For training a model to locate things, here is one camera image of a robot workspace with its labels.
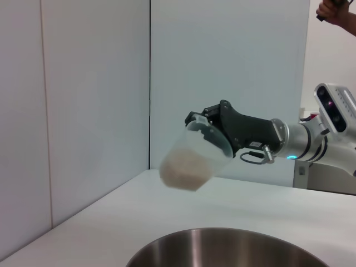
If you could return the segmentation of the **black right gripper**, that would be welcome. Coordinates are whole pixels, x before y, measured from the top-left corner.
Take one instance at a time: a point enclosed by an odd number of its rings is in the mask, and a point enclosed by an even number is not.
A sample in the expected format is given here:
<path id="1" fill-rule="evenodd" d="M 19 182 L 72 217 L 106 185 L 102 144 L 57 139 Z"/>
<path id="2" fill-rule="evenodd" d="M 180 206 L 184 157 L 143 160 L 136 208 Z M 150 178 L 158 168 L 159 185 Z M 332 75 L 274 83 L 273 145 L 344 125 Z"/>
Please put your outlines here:
<path id="1" fill-rule="evenodd" d="M 185 125 L 197 120 L 198 116 L 206 118 L 210 124 L 219 117 L 217 125 L 219 129 L 210 125 L 204 127 L 201 133 L 204 140 L 223 152 L 233 151 L 235 156 L 241 149 L 261 151 L 265 145 L 272 151 L 280 148 L 280 138 L 272 121 L 240 114 L 226 100 L 204 108 L 201 113 L 191 111 L 185 118 Z"/>

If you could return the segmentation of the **person's hand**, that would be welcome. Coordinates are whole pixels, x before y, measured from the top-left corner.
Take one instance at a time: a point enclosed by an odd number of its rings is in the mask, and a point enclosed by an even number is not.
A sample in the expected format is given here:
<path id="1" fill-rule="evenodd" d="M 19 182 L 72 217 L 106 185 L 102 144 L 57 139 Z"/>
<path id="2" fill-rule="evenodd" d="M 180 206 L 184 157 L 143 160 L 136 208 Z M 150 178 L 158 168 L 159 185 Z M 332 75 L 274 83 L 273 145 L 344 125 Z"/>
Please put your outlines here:
<path id="1" fill-rule="evenodd" d="M 323 0 L 319 3 L 316 14 L 324 21 L 340 26 L 347 18 L 349 5 L 348 1 Z"/>

